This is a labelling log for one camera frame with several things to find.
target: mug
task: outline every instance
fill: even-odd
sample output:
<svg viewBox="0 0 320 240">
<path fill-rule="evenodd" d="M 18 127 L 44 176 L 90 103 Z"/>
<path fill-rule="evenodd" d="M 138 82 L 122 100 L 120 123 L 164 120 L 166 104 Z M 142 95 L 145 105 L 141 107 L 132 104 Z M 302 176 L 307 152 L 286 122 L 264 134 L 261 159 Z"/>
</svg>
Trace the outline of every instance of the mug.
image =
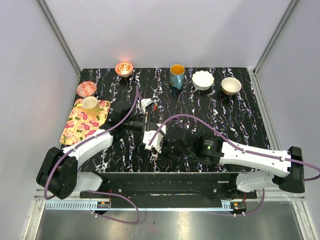
<svg viewBox="0 0 320 240">
<path fill-rule="evenodd" d="M 183 66 L 176 64 L 170 67 L 170 84 L 173 87 L 180 90 L 184 79 L 185 79 L 185 68 Z"/>
<path fill-rule="evenodd" d="M 99 116 L 100 114 L 100 105 L 94 96 L 86 97 L 83 99 L 82 103 L 77 105 L 77 107 L 81 107 L 83 111 L 94 117 Z"/>
</svg>

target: black marble table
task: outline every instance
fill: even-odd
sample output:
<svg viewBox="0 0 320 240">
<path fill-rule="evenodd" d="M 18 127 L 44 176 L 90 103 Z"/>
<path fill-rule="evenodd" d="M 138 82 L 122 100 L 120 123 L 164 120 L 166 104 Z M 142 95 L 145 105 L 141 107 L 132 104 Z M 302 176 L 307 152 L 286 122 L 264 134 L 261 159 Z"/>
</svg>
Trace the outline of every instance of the black marble table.
<svg viewBox="0 0 320 240">
<path fill-rule="evenodd" d="M 214 76 L 214 86 L 207 91 L 196 90 L 192 75 L 196 71 L 209 71 Z M 235 77 L 242 83 L 242 90 L 234 96 L 222 92 L 221 81 Z M 113 68 L 84 69 L 80 82 L 92 81 L 97 86 L 100 100 L 108 100 L 112 107 L 121 103 L 130 107 L 135 99 L 136 86 L 144 98 L 151 98 L 157 105 L 155 119 L 158 123 L 174 114 L 190 114 L 203 119 L 232 141 L 249 146 L 269 149 L 270 144 L 259 111 L 255 92 L 246 68 L 197 67 L 186 68 L 182 89 L 177 92 L 169 83 L 169 68 L 136 68 L 130 77 L 123 78 Z M 137 106 L 134 114 L 140 112 Z M 191 118 L 172 120 L 167 131 L 174 126 L 187 128 L 195 135 L 208 134 L 209 130 Z M 114 145 L 97 153 L 84 163 L 85 172 L 249 172 L 249 167 L 231 164 L 202 165 L 188 158 L 172 160 L 155 159 L 144 150 L 142 133 L 127 130 Z"/>
</svg>

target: red and white bowl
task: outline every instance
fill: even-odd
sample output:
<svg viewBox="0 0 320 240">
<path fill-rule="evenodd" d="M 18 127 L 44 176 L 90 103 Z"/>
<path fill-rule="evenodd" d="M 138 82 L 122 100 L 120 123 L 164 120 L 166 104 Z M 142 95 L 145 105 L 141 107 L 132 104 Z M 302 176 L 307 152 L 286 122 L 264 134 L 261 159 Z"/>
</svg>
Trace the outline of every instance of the red and white bowl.
<svg viewBox="0 0 320 240">
<path fill-rule="evenodd" d="M 115 66 L 115 72 L 121 77 L 129 77 L 134 70 L 134 65 L 129 61 L 121 61 Z"/>
<path fill-rule="evenodd" d="M 97 86 L 93 81 L 84 81 L 76 88 L 76 94 L 82 98 L 90 97 L 97 91 Z"/>
</svg>

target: gray wall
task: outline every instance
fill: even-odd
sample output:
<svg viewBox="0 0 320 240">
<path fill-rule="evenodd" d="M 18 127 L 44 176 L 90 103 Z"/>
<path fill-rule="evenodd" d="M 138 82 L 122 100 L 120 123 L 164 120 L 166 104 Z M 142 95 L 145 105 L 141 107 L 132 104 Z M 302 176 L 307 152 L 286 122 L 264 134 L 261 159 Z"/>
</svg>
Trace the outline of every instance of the gray wall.
<svg viewBox="0 0 320 240">
<path fill-rule="evenodd" d="M 17 240 L 77 75 L 35 0 L 1 0 L 0 23 L 0 239 Z"/>
<path fill-rule="evenodd" d="M 258 73 L 282 148 L 302 148 L 320 167 L 320 1 L 302 0 Z M 318 173 L 305 168 L 305 176 Z M 320 234 L 320 180 L 306 182 L 306 200 Z"/>
<path fill-rule="evenodd" d="M 253 68 L 290 0 L 46 0 L 81 68 Z"/>
</svg>

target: yellow floral placemat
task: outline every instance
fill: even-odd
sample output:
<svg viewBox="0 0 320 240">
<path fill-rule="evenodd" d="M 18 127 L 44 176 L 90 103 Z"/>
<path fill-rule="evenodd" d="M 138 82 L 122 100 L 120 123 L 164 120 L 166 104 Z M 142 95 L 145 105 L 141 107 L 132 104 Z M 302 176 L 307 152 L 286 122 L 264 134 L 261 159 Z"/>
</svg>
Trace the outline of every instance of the yellow floral placemat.
<svg viewBox="0 0 320 240">
<path fill-rule="evenodd" d="M 91 136 L 101 125 L 106 122 L 110 102 L 98 100 L 100 105 L 100 115 L 91 116 L 83 111 L 78 104 L 82 104 L 83 99 L 77 99 L 73 105 L 68 121 L 60 138 L 60 143 L 74 145 L 83 139 Z"/>
</svg>

